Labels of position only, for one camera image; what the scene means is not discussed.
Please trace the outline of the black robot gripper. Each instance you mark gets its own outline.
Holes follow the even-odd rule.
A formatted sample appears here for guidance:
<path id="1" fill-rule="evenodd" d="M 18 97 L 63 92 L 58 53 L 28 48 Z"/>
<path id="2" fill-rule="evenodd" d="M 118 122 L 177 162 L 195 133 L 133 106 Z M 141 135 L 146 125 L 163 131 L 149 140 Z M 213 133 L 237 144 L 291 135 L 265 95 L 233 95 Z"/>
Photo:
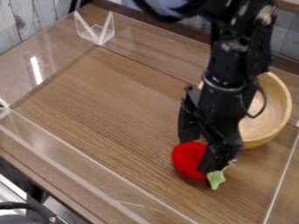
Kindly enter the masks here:
<path id="1" fill-rule="evenodd" d="M 222 171 L 243 149 L 239 124 L 249 113 L 259 88 L 258 78 L 241 83 L 219 83 L 203 75 L 202 88 L 186 87 L 186 96 L 178 118 L 178 137 L 182 143 L 205 136 L 209 145 L 198 171 L 209 174 Z"/>

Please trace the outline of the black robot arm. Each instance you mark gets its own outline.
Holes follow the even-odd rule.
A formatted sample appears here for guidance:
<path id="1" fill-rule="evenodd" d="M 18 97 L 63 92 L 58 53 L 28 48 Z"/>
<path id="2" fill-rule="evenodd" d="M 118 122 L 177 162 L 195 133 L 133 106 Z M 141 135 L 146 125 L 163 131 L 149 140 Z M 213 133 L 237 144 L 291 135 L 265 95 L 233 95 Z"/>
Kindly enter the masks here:
<path id="1" fill-rule="evenodd" d="M 206 138 L 209 145 L 197 170 L 223 170 L 245 149 L 239 124 L 255 95 L 263 95 L 258 76 L 273 62 L 271 36 L 277 22 L 277 0 L 185 0 L 166 10 L 149 0 L 134 0 L 157 20 L 175 23 L 202 16 L 211 23 L 210 63 L 202 86 L 186 86 L 179 112 L 178 135 L 183 143 Z"/>

